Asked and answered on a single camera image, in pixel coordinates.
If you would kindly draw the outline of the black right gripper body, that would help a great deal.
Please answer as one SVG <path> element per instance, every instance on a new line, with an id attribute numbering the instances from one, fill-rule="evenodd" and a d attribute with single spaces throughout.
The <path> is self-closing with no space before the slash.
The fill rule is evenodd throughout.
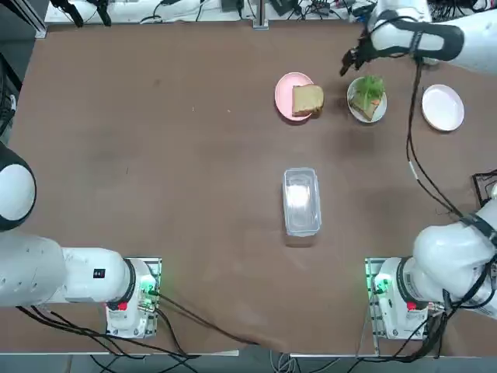
<path id="1" fill-rule="evenodd" d="M 358 39 L 356 47 L 352 48 L 356 52 L 356 60 L 361 59 L 363 63 L 368 63 L 375 58 L 375 48 L 370 37 Z"/>

